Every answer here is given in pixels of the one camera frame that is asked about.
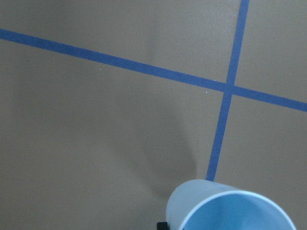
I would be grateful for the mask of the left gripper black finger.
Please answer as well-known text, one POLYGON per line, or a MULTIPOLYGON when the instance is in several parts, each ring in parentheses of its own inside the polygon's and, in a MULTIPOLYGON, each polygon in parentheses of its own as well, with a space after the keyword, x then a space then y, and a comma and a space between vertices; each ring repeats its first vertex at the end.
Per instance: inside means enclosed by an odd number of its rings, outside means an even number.
POLYGON ((167 222, 157 222, 156 229, 157 230, 170 230, 169 224, 167 222))

